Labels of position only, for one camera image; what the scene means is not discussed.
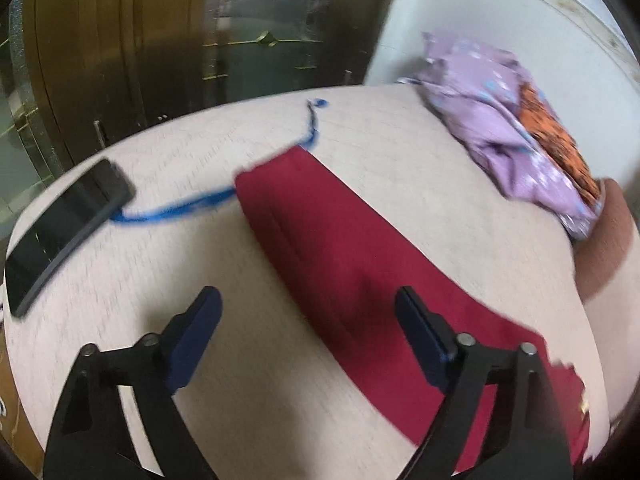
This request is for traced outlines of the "dark red shirt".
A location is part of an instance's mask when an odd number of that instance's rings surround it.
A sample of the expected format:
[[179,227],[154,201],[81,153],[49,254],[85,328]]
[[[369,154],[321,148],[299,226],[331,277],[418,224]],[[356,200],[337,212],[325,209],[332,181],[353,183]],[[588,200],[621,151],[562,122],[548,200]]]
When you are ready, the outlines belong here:
[[[484,346],[533,344],[559,405],[573,468],[580,461],[589,437],[589,420],[578,410],[582,381],[571,368],[550,363],[544,338],[469,296],[301,148],[242,172],[234,183],[256,240],[299,310],[414,452],[445,396],[427,382],[397,321],[395,298],[405,286],[454,332]],[[457,472],[480,458],[496,394],[496,386],[485,388]]]

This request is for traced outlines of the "pink brown bolster pillow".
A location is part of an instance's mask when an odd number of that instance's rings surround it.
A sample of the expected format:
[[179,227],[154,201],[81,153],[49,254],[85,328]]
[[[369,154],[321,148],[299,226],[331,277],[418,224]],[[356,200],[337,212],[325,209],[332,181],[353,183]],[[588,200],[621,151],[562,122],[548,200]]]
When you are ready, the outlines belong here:
[[582,302],[612,281],[628,256],[636,228],[620,185],[611,178],[600,183],[604,198],[600,217],[574,250],[575,283]]

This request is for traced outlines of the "black smartphone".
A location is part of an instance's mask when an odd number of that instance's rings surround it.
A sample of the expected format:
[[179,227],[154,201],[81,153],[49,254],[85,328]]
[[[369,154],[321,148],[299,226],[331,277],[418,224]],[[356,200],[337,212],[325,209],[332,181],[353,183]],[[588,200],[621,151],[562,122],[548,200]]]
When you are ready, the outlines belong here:
[[119,166],[102,158],[40,214],[6,259],[14,318],[26,315],[65,260],[133,197]]

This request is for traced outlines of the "orange black patterned cloth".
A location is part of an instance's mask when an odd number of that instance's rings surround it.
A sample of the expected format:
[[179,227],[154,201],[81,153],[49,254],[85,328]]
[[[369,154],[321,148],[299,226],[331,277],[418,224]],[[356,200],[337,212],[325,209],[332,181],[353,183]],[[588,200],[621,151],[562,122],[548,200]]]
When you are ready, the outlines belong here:
[[575,140],[528,82],[520,87],[518,120],[572,181],[582,200],[590,208],[596,206],[601,196],[600,188],[578,151]]

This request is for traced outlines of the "purple floral cloth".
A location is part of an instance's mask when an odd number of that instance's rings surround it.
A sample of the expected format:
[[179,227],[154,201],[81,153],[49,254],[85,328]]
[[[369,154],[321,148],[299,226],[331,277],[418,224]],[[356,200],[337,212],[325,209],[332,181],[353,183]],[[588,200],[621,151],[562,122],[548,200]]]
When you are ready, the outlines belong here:
[[520,87],[531,84],[564,127],[532,75],[511,52],[450,32],[423,36],[425,65],[406,78],[449,133],[511,200],[541,206],[574,240],[599,219],[604,198],[590,208],[577,188],[518,120]]

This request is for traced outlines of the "wooden glass door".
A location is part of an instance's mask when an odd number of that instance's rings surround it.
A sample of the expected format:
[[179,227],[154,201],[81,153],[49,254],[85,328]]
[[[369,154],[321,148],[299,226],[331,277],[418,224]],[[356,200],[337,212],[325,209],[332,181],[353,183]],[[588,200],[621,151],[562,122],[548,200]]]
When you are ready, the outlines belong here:
[[359,84],[390,0],[1,0],[1,232],[63,172],[230,102]]

